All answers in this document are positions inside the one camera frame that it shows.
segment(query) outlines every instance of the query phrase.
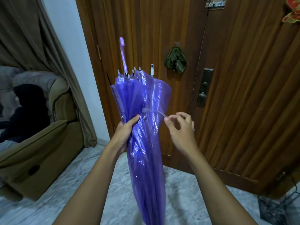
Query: door lock plate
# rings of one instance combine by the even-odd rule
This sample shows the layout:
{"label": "door lock plate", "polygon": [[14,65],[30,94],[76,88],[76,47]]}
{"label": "door lock plate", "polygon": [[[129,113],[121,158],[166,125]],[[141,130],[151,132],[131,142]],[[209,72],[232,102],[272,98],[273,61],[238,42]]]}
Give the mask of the door lock plate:
{"label": "door lock plate", "polygon": [[197,106],[204,107],[207,100],[207,93],[212,80],[213,69],[204,69],[200,89],[197,97]]}
{"label": "door lock plate", "polygon": [[205,11],[209,10],[220,10],[224,9],[226,0],[211,0],[207,1],[205,5]]}

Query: brown curtain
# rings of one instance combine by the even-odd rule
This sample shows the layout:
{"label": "brown curtain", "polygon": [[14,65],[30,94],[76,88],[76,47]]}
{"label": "brown curtain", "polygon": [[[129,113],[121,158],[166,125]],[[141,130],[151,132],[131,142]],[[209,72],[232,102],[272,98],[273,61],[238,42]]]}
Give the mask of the brown curtain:
{"label": "brown curtain", "polygon": [[0,0],[0,65],[59,73],[71,88],[85,147],[96,133],[72,67],[41,0]]}

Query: marble floor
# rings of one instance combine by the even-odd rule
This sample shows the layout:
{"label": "marble floor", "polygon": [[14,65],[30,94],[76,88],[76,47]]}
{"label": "marble floor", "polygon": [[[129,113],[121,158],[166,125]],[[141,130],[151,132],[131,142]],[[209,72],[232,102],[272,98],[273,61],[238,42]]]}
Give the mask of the marble floor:
{"label": "marble floor", "polygon": [[[0,224],[52,224],[64,205],[89,173],[104,146],[85,148],[37,201],[11,202],[0,198]],[[165,224],[211,224],[195,176],[164,167],[166,180]],[[257,199],[245,191],[228,187],[259,225]],[[133,196],[126,154],[118,159],[101,224],[143,224]]]}

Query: wooden door panel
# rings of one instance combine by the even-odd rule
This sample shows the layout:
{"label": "wooden door panel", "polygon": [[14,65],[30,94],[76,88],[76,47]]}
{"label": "wooden door panel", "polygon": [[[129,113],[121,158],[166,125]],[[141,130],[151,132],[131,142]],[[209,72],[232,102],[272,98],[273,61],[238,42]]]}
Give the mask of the wooden door panel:
{"label": "wooden door panel", "polygon": [[[103,68],[113,84],[117,70],[123,71],[119,38],[125,41],[129,73],[135,66],[167,82],[172,88],[167,114],[188,112],[193,93],[207,12],[205,0],[91,0]],[[174,46],[187,59],[183,74],[164,66]],[[119,114],[113,108],[115,125]],[[174,150],[165,125],[160,129],[164,165],[178,168],[180,154]]]}
{"label": "wooden door panel", "polygon": [[195,91],[204,68],[214,69],[213,79],[205,107],[195,93],[190,109],[208,162],[254,183],[254,193],[300,156],[300,26],[281,22],[285,1],[226,0],[209,12]]}

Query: purple hooked handle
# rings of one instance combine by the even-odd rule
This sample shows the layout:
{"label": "purple hooked handle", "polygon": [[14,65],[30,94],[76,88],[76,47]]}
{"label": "purple hooked handle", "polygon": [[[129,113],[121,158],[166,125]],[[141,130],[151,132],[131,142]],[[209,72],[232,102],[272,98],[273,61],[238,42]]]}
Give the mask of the purple hooked handle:
{"label": "purple hooked handle", "polygon": [[123,61],[123,67],[124,67],[124,72],[127,73],[127,65],[126,65],[126,60],[125,60],[125,53],[124,53],[124,39],[120,37],[120,49],[121,49],[121,56],[122,56],[122,61]]}

